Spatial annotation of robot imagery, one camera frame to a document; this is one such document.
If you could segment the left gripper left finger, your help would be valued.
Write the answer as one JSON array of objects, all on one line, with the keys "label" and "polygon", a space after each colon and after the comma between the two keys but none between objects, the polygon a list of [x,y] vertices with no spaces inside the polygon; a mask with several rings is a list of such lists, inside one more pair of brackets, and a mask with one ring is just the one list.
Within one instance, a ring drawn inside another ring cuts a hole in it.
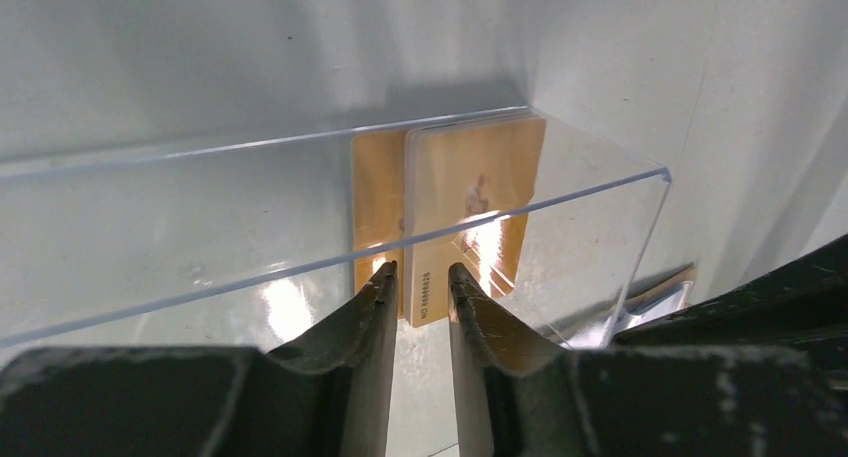
[{"label": "left gripper left finger", "polygon": [[269,352],[44,347],[1,373],[5,456],[381,456],[397,266]]}]

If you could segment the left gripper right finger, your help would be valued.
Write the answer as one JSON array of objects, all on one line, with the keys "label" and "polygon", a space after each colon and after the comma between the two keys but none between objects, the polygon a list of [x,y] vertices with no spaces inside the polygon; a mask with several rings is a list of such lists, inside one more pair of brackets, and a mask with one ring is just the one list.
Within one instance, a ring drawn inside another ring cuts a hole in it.
[{"label": "left gripper right finger", "polygon": [[568,350],[448,271],[464,456],[843,456],[847,414],[778,347]]}]

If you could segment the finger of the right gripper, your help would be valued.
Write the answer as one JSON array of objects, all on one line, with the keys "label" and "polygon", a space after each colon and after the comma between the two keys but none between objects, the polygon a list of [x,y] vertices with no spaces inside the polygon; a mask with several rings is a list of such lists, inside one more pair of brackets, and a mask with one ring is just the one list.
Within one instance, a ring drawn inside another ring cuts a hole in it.
[{"label": "finger of the right gripper", "polygon": [[847,386],[847,237],[728,293],[618,333],[617,345],[764,345],[806,354]]}]

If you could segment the clear plastic card box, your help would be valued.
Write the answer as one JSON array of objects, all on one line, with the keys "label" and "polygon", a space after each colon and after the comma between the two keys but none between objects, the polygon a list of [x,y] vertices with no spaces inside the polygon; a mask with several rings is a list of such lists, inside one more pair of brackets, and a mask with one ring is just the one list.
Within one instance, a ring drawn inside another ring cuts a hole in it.
[{"label": "clear plastic card box", "polygon": [[497,298],[559,343],[566,320],[618,308],[669,171],[532,108],[297,136],[192,138],[1,166],[1,352],[38,345],[270,348],[325,318],[384,262],[404,317],[404,236],[353,249],[352,139],[533,113],[547,122],[514,290]]}]

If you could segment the tan leather card holder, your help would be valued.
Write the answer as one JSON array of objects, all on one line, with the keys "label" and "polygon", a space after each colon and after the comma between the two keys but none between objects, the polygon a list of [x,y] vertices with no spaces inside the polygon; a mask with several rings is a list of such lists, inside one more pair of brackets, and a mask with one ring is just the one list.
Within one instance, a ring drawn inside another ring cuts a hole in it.
[{"label": "tan leather card holder", "polygon": [[559,346],[602,348],[625,330],[682,310],[689,306],[688,298],[696,278],[697,268],[691,264],[644,292],[628,297],[618,308],[602,306],[592,312],[584,311],[566,320],[567,326],[558,334]]}]

